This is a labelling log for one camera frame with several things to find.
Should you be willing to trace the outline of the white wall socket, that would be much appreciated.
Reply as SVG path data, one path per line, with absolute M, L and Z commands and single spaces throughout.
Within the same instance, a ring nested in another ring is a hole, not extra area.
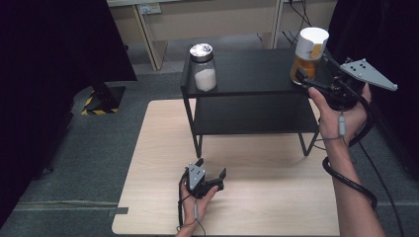
M 162 13 L 159 3 L 138 4 L 137 10 L 141 15 L 153 15 Z

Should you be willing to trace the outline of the grey floor tape strip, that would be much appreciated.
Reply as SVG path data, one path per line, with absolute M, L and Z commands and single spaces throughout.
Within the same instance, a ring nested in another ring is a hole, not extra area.
M 109 217 L 114 217 L 117 214 L 127 214 L 128 207 L 116 207 L 108 211 Z

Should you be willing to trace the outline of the beige wooden desk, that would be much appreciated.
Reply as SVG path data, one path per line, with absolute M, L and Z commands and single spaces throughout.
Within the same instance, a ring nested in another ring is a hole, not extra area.
M 106 0 L 125 44 L 142 42 L 159 70 L 171 40 L 256 35 L 265 48 L 285 43 L 285 32 L 326 29 L 337 0 Z M 159 3 L 162 13 L 141 15 L 138 4 Z

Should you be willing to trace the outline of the amber jar with white lid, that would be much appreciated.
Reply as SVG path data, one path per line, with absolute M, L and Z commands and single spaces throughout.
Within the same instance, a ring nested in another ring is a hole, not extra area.
M 317 64 L 324 52 L 329 33 L 321 28 L 308 27 L 299 32 L 295 58 L 290 72 L 292 81 L 299 85 L 296 72 L 302 69 L 309 79 L 315 77 Z

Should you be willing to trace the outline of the person's left hand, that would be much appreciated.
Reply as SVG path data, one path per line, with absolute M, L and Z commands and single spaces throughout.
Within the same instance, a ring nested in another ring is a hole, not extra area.
M 202 198 L 194 198 L 190 195 L 185 185 L 181 188 L 183 206 L 183 224 L 177 233 L 177 237 L 192 237 L 200 222 L 206 215 L 207 207 L 218 191 L 218 187 L 212 187 Z

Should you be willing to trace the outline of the black two-tier shelf rack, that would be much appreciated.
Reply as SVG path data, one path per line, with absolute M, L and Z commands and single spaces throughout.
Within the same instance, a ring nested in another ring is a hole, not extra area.
M 319 129 L 303 89 L 291 80 L 293 59 L 290 48 L 217 51 L 216 86 L 202 92 L 188 56 L 180 88 L 196 154 L 205 135 L 295 133 L 309 155 L 314 142 L 303 136 Z

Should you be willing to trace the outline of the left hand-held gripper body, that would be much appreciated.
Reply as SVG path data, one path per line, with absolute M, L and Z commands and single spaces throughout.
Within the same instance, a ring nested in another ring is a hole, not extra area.
M 194 198 L 203 198 L 213 187 L 217 187 L 219 191 L 224 189 L 223 181 L 220 182 L 217 178 L 207 181 L 206 170 L 190 163 L 186 188 Z

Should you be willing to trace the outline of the person's right hand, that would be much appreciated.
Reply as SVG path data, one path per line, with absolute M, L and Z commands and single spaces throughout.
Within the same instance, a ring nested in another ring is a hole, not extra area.
M 346 144 L 349 144 L 369 120 L 369 105 L 372 100 L 369 85 L 364 87 L 361 100 L 352 109 L 344 112 L 331 109 L 325 97 L 314 87 L 308 89 L 308 95 L 320 112 L 319 129 L 325 140 L 344 138 Z

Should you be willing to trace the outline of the dark curtain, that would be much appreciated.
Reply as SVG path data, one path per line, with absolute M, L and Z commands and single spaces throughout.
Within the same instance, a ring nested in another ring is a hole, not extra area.
M 327 48 L 340 63 L 366 59 L 398 85 L 372 88 L 377 119 L 419 180 L 419 0 L 337 0 Z
M 107 0 L 0 0 L 0 228 L 52 157 L 75 95 L 134 78 Z

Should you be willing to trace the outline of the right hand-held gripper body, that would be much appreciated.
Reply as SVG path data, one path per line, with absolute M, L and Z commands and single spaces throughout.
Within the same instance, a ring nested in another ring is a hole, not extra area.
M 331 79 L 309 79 L 309 87 L 315 87 L 335 111 L 348 111 L 356 106 L 366 84 L 389 91 L 398 86 L 387 79 L 365 58 L 339 64 L 335 62 L 336 75 Z

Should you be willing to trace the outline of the black stand base hazard tape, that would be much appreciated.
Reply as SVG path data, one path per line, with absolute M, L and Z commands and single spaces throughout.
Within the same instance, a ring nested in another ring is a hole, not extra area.
M 105 83 L 92 85 L 93 91 L 88 97 L 82 115 L 115 114 L 120 107 L 125 86 L 108 87 Z

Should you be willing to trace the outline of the glass jar with silver lid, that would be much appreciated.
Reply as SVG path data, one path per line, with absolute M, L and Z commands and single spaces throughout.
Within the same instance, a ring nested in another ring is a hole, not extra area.
M 216 86 L 216 70 L 212 46 L 208 43 L 198 43 L 190 48 L 193 75 L 196 87 L 208 92 Z

